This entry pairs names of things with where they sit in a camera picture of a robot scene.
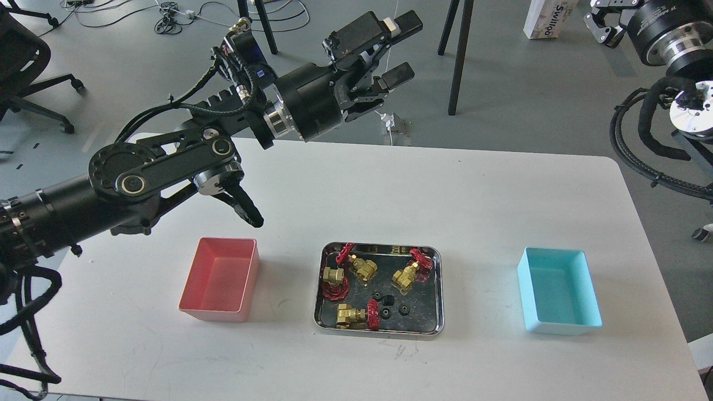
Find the blue plastic container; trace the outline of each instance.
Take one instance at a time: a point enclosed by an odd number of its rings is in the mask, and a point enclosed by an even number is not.
[[[579,335],[602,327],[583,251],[527,247],[518,278],[529,331]]]

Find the metal tray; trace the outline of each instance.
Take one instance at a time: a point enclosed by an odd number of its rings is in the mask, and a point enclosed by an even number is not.
[[[327,334],[361,335],[367,337],[407,338],[411,340],[430,340],[443,330],[443,285],[441,282],[441,255],[428,246],[380,245],[355,243],[350,254],[365,260],[373,260],[378,266],[376,275],[366,284],[362,284],[348,266],[344,266],[344,275],[348,277],[350,289],[344,300],[331,301],[322,294],[322,271],[324,267],[337,268],[337,255],[346,243],[330,243],[322,250],[322,261],[317,277],[317,296],[314,304],[314,322]],[[409,251],[418,248],[434,262],[434,266],[424,282],[416,282],[411,290],[403,295],[391,284],[394,273],[403,269],[412,257]],[[352,323],[349,328],[337,327],[337,306],[348,303],[353,308],[366,309],[371,294],[378,290],[383,295],[393,295],[392,306],[384,306],[379,301],[379,310],[388,308],[391,317],[381,319],[379,329],[369,330],[366,322]],[[401,304],[409,306],[408,315],[401,315]]]

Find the black metal stand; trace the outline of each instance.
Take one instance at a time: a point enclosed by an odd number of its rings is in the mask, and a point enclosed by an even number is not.
[[[267,18],[267,12],[265,11],[265,3],[262,0],[255,0],[255,8],[257,9],[257,15],[260,16],[262,30],[265,31],[267,45],[270,46],[270,53],[277,54],[277,44],[275,43],[275,36],[272,34],[270,20]],[[237,0],[237,9],[240,13],[240,16],[250,18],[249,13],[247,12],[247,0]]]
[[[49,13],[41,13],[38,11],[29,11],[25,9],[21,9],[20,6],[17,5],[15,0],[8,0],[8,3],[10,3],[10,6],[5,7],[5,11],[9,13],[14,13],[14,14],[20,14],[20,15],[27,15],[27,16],[36,16],[37,18],[44,18],[49,22],[49,24],[53,27],[56,28],[59,26],[59,21],[57,21],[57,18],[52,17],[49,15]]]
[[[443,56],[448,44],[448,37],[451,35],[453,20],[456,19],[456,11],[460,0],[451,0],[446,17],[446,25],[443,26],[441,43],[438,45],[438,55]],[[463,19],[461,20],[461,33],[458,37],[458,51],[456,52],[456,66],[453,69],[453,83],[451,84],[451,98],[448,100],[448,115],[456,115],[458,105],[458,94],[461,91],[461,78],[463,77],[463,64],[466,61],[466,47],[468,46],[468,34],[471,30],[471,17],[473,16],[474,0],[465,0],[463,5]]]

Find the pink plastic container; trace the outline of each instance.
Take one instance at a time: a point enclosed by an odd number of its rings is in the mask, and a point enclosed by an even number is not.
[[[201,320],[246,321],[259,266],[254,239],[201,238],[178,309]]]

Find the cardboard box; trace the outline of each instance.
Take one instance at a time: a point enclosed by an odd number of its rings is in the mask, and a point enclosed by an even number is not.
[[[560,35],[577,0],[532,0],[523,31],[529,39],[550,39]]]

